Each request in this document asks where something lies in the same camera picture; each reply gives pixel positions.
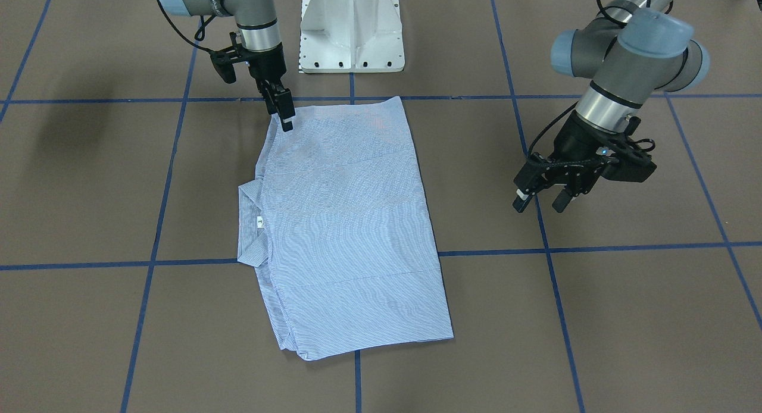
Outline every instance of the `blue and white striped fabric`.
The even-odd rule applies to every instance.
[[[281,349],[307,361],[452,338],[416,150],[399,98],[273,117],[240,186],[239,261]]]

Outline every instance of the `light blue joint cap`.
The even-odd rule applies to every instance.
[[[191,14],[188,12],[188,7],[185,6],[183,0],[158,0],[161,2],[161,6],[164,7],[166,12],[174,14],[175,16],[188,16]]]
[[[550,47],[550,66],[553,66],[553,70],[558,74],[574,77],[574,72],[572,72],[572,42],[576,32],[576,30],[563,31],[558,34],[553,42],[553,47]]]
[[[696,79],[694,79],[691,84],[683,87],[683,90],[688,90],[689,88],[699,84],[701,80],[707,76],[707,72],[710,71],[710,53],[707,51],[707,49],[704,48],[703,45],[701,45],[700,42],[694,42],[696,42],[696,44],[699,45],[699,49],[701,49],[701,68],[699,68],[699,73],[696,74]]]
[[[637,10],[620,33],[619,44],[648,58],[674,58],[682,54],[694,35],[688,23],[650,8]]]

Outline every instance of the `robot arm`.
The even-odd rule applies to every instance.
[[[571,115],[553,141],[553,153],[544,158],[533,153],[537,139],[531,145],[514,178],[518,212],[554,185],[563,186],[553,202],[563,212],[572,199],[589,193],[599,177],[644,182],[655,171],[648,153],[655,143],[630,138],[640,123],[638,110],[653,90],[691,87],[708,70],[707,51],[691,39],[693,27],[659,11],[670,1],[614,0],[584,30],[566,31],[556,39],[553,68],[591,82],[576,107],[567,110]],[[641,148],[643,142],[651,147]]]
[[[284,132],[293,128],[293,98],[280,80],[286,74],[286,63],[273,0],[158,1],[161,9],[169,14],[234,17],[239,33],[230,33],[230,47],[219,51],[199,48],[209,52],[214,68],[228,84],[236,82],[233,64],[245,62],[267,104],[267,111],[278,113]]]

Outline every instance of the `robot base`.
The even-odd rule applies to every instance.
[[[399,72],[403,68],[399,0],[302,0],[300,71]]]

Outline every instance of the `white plastic base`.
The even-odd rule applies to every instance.
[[[300,39],[308,74],[405,68],[399,0],[302,0]]]

